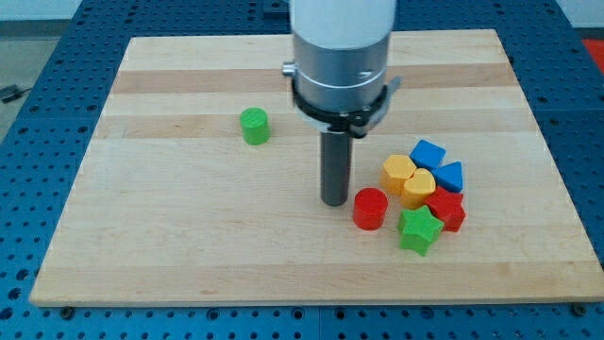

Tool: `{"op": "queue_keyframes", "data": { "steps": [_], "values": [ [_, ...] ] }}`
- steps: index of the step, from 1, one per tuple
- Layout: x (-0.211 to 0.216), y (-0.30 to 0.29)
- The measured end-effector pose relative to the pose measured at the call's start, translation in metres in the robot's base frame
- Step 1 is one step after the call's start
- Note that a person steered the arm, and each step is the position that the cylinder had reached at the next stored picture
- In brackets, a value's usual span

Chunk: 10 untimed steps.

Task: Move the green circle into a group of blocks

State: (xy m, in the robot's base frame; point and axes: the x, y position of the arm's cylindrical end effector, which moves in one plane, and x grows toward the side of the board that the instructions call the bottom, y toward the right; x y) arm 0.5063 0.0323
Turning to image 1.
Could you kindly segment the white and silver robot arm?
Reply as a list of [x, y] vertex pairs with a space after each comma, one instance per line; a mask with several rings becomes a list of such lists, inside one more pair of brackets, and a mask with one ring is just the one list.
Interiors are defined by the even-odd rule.
[[358, 111], [384, 86], [395, 0], [291, 0], [294, 86], [323, 111]]

